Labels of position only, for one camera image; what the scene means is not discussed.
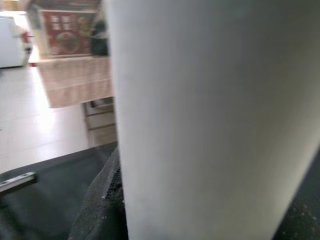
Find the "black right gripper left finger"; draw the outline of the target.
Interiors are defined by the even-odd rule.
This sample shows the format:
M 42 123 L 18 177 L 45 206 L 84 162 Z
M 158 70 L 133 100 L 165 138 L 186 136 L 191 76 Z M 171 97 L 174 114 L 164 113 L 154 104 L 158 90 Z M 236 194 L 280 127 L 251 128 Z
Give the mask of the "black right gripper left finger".
M 118 148 L 89 186 L 68 240 L 128 240 Z

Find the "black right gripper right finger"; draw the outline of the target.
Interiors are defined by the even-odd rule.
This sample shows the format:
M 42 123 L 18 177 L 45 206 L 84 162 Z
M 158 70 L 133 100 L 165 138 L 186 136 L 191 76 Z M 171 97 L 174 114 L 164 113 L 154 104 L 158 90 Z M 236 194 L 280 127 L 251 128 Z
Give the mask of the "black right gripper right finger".
M 296 195 L 273 240 L 320 240 L 320 195 Z

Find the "white plastic table leg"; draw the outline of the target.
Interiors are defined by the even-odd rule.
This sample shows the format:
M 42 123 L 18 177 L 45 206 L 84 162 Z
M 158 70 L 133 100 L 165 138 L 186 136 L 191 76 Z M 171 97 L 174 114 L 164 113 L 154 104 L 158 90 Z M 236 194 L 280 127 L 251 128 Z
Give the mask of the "white plastic table leg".
M 106 0 L 129 240 L 272 240 L 320 145 L 320 0 Z

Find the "beige cloth covered table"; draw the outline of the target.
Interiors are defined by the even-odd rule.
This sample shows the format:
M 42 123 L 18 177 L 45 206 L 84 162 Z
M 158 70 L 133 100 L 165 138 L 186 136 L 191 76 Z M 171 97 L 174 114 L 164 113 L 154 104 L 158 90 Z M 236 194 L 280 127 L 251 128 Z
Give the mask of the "beige cloth covered table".
M 37 63 L 37 69 L 51 108 L 114 96 L 110 57 L 43 59 Z

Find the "white cabinet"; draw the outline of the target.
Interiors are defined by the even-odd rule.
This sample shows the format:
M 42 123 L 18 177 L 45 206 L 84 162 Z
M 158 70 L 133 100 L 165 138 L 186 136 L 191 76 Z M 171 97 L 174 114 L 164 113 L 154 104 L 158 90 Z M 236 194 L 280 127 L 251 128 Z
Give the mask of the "white cabinet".
M 0 11 L 0 69 L 25 66 L 32 49 L 26 15 Z

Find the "orange-lidded storage box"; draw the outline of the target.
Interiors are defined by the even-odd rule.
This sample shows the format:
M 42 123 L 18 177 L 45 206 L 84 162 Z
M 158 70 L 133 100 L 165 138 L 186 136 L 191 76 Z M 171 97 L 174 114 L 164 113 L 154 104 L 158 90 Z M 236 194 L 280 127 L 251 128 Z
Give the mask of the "orange-lidded storage box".
M 29 0 L 27 18 L 41 58 L 88 56 L 101 0 Z

